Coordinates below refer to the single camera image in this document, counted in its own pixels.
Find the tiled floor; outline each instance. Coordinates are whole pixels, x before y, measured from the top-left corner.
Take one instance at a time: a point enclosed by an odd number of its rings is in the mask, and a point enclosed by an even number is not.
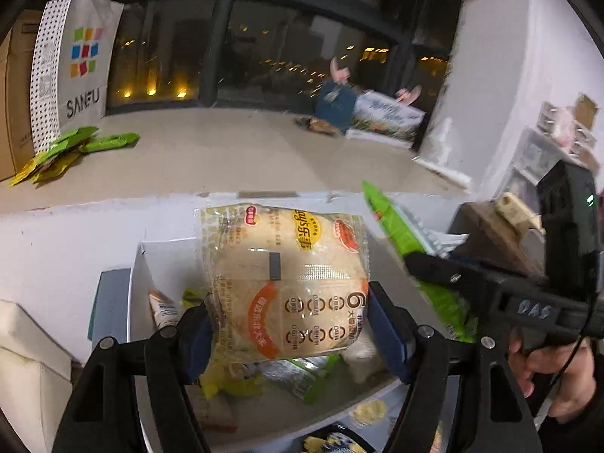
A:
[[[309,133],[293,118],[216,108],[105,117],[101,133],[139,133],[137,146],[90,154],[63,178],[37,188],[2,182],[0,214],[173,193],[360,191],[364,179],[386,191],[461,193],[416,166],[412,152]]]

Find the green snack package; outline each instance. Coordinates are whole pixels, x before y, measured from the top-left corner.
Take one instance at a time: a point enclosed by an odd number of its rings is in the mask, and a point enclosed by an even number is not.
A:
[[[413,230],[396,212],[392,201],[387,196],[366,181],[363,181],[363,193],[369,208],[374,212],[384,233],[401,257],[413,252],[426,252]],[[418,283],[440,320],[449,328],[455,338],[462,342],[474,342],[475,318],[469,316],[467,302],[443,286],[424,281],[418,281]]]
[[[57,139],[55,139],[52,143],[50,143],[50,147],[52,148],[55,145],[58,145],[59,143],[61,143],[62,141],[65,141],[66,139],[71,138],[72,136],[82,132],[84,129],[86,128],[94,128],[94,132],[96,132],[99,128],[97,128],[96,126],[86,126],[78,128],[78,129],[72,129],[71,131],[67,131],[65,134],[61,134]]]
[[[38,165],[50,160],[51,158],[57,156],[59,153],[63,153],[74,146],[77,146],[81,142],[90,138],[99,128],[95,126],[86,126],[76,129],[75,132],[70,131],[65,133],[65,138],[59,142],[53,143],[50,150],[46,152],[45,155],[40,158],[38,161]]]
[[[68,151],[62,155],[57,155],[54,157],[52,165],[46,170],[37,172],[31,178],[31,181],[36,183],[60,177],[81,155],[79,151]]]
[[[131,143],[138,141],[140,136],[136,133],[114,134],[112,136],[92,138],[85,145],[80,146],[82,153],[93,153],[95,151],[104,151],[105,149],[123,148]]]
[[[258,365],[262,376],[282,384],[305,404],[314,404],[324,395],[329,372],[341,359],[339,354],[267,361]]]

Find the screw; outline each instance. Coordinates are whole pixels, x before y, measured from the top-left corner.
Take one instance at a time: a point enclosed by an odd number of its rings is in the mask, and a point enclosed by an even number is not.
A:
[[[420,325],[418,327],[418,334],[426,339],[429,339],[434,335],[434,329],[429,325]]]
[[[173,325],[167,325],[159,331],[159,335],[165,339],[170,339],[176,335],[176,327]]]
[[[101,349],[110,349],[111,347],[113,347],[113,339],[111,337],[105,337],[104,339],[101,339],[101,342],[99,342],[99,347]]]
[[[493,337],[489,337],[488,335],[485,335],[482,339],[480,339],[480,343],[487,349],[493,349],[493,347],[495,347],[495,340]]]

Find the cracker package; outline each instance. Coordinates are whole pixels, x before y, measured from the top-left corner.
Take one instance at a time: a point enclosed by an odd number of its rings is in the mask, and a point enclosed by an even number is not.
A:
[[[203,251],[217,361],[317,356],[356,340],[368,291],[360,217],[251,204],[200,216],[218,217]]]

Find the white paper bag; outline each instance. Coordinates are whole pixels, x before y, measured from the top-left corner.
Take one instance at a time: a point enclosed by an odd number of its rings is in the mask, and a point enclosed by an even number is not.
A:
[[[35,152],[62,132],[105,115],[111,51],[123,5],[111,0],[46,4],[31,68],[29,107]]]

